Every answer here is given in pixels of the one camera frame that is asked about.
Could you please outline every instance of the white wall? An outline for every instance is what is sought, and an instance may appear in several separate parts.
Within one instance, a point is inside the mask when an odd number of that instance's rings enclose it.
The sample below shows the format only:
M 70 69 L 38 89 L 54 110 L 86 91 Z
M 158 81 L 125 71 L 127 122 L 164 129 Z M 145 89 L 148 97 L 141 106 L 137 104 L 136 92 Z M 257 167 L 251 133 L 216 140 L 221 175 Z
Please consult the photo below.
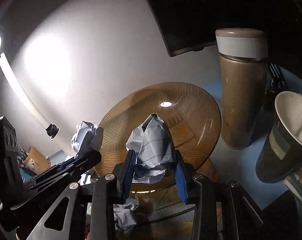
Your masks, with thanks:
M 22 7 L 14 11 L 1 22 L 5 31 L 24 15 Z M 216 46 L 169 57 L 146 0 L 69 0 L 8 59 L 39 110 L 70 138 L 76 124 L 98 124 L 117 102 L 143 87 L 166 81 L 203 86 L 220 78 Z M 44 155 L 59 150 L 4 79 L 1 115 L 16 128 L 23 147 L 33 145 Z

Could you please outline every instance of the bottle lid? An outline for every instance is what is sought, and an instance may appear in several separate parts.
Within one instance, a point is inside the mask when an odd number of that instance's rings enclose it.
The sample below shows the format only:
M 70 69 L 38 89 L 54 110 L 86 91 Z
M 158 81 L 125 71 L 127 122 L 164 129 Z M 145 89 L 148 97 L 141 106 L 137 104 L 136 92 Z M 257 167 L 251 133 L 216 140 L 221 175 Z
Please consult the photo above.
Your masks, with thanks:
M 266 58 L 268 44 L 265 33 L 255 29 L 219 29 L 215 31 L 221 54 L 242 58 Z

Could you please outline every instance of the desk lamp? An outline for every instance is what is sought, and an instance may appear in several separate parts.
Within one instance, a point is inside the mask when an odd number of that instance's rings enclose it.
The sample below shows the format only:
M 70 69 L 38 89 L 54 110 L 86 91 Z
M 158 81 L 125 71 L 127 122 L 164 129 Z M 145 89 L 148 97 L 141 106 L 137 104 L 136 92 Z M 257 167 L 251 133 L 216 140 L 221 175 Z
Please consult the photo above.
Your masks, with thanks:
M 3 74 L 5 75 L 10 87 L 28 109 L 28 111 L 35 117 L 35 119 L 40 123 L 40 125 L 47 131 L 47 134 L 54 140 L 61 149 L 69 156 L 74 156 L 75 152 L 71 148 L 70 141 L 64 135 L 64 133 L 56 125 L 51 124 L 35 106 L 35 104 L 30 100 L 28 95 L 25 93 L 18 80 L 16 79 L 10 64 L 6 58 L 4 52 L 0 50 L 0 67 Z

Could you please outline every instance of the silver screw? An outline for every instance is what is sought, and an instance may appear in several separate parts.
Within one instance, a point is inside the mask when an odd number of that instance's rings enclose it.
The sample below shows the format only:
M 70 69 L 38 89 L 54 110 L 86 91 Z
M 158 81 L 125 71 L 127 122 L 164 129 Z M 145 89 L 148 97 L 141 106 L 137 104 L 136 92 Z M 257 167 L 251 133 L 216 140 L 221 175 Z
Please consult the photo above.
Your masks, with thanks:
M 114 175 L 112 173 L 109 173 L 105 176 L 106 180 L 113 180 L 114 179 Z
M 231 181 L 230 184 L 231 184 L 231 187 L 239 187 L 240 186 L 240 183 L 238 183 L 235 180 Z
M 203 179 L 203 175 L 201 173 L 195 173 L 194 178 L 196 180 L 201 180 L 201 179 Z
M 79 184 L 76 182 L 71 183 L 69 186 L 70 189 L 76 189 L 77 187 L 79 187 Z

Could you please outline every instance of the amber glass plate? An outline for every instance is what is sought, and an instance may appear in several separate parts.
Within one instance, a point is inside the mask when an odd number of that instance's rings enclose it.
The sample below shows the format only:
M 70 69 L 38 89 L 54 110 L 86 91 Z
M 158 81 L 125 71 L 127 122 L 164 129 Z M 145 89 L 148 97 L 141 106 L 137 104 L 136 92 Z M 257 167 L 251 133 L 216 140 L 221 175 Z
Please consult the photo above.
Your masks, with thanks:
M 169 102 L 171 106 L 162 107 Z M 213 97 L 204 89 L 182 82 L 152 85 L 132 93 L 116 104 L 99 124 L 104 128 L 100 153 L 102 161 L 95 169 L 103 176 L 124 161 L 125 144 L 133 129 L 152 113 L 167 124 L 176 149 L 195 169 L 201 167 L 217 144 L 221 114 Z M 157 190 L 174 182 L 173 176 L 154 185 L 133 184 L 131 190 Z

